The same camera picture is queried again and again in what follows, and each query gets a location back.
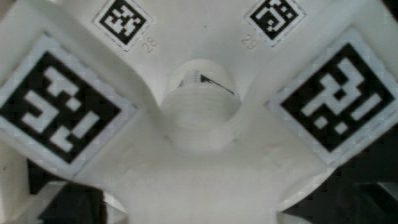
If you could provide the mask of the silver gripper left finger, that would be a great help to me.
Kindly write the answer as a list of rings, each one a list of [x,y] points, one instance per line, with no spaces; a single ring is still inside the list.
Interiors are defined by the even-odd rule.
[[[45,185],[36,197],[31,200],[29,207],[25,208],[24,213],[18,216],[16,224],[43,224],[39,216],[50,206],[50,203],[63,191],[64,186],[66,183],[63,181],[50,182]]]

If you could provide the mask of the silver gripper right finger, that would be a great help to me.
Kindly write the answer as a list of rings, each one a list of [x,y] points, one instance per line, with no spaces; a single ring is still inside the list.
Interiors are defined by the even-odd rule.
[[[398,207],[398,199],[384,183],[375,184],[375,203],[381,207]]]

